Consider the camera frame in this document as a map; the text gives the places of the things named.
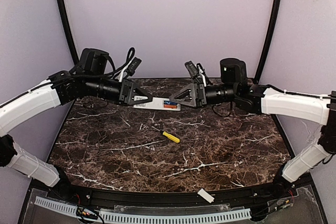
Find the white remote control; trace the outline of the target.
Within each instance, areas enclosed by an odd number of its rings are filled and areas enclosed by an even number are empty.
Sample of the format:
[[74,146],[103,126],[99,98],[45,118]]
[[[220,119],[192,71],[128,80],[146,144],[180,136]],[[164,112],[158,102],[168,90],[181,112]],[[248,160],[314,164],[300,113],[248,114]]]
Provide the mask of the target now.
[[148,109],[148,110],[167,110],[167,111],[180,111],[181,110],[181,105],[178,103],[176,103],[176,105],[178,106],[178,109],[164,108],[164,101],[170,101],[170,100],[168,98],[154,97],[152,102],[133,105],[133,107],[136,109]]

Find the yellow handled screwdriver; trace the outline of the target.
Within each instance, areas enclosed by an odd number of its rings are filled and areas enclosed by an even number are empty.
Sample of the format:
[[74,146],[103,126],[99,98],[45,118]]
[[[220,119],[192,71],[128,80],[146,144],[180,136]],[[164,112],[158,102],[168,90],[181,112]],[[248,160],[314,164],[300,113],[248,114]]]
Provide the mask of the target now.
[[156,127],[152,126],[153,129],[155,129],[156,131],[159,131],[163,136],[165,136],[167,139],[175,142],[175,143],[179,143],[180,142],[180,139],[170,133],[168,133],[167,131],[164,131],[164,130],[160,130],[160,129],[157,129]]

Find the white battery cover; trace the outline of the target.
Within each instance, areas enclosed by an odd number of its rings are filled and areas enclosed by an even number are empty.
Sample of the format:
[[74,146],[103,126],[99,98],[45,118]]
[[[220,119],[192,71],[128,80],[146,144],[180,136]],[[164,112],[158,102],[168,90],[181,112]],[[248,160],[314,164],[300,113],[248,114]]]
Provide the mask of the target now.
[[214,202],[214,197],[211,194],[209,194],[208,192],[206,192],[203,188],[201,188],[197,192],[197,194],[199,196],[201,196],[204,200],[206,200],[210,204]]

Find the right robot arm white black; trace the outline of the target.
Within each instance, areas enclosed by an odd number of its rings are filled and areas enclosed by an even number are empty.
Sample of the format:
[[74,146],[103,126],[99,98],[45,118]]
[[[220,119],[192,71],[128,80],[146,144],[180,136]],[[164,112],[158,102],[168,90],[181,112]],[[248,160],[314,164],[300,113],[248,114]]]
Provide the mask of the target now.
[[321,135],[299,155],[283,164],[271,187],[282,194],[301,175],[335,155],[335,92],[330,95],[280,90],[270,84],[250,84],[246,64],[236,58],[220,61],[222,84],[213,85],[200,64],[185,63],[192,83],[170,96],[170,101],[193,108],[230,102],[251,114],[284,115],[321,125]]

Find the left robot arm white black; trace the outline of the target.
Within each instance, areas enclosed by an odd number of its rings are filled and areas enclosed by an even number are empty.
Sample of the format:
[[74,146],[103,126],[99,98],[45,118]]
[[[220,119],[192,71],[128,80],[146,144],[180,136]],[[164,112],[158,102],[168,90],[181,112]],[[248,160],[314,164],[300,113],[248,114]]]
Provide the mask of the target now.
[[106,73],[107,63],[112,63],[109,53],[86,48],[71,70],[55,73],[1,104],[1,166],[12,168],[49,188],[70,187],[70,181],[61,168],[25,151],[9,133],[34,116],[78,98],[96,97],[121,106],[151,102],[152,95],[128,79],[141,63],[141,59],[134,55],[135,49],[130,48],[126,62]]

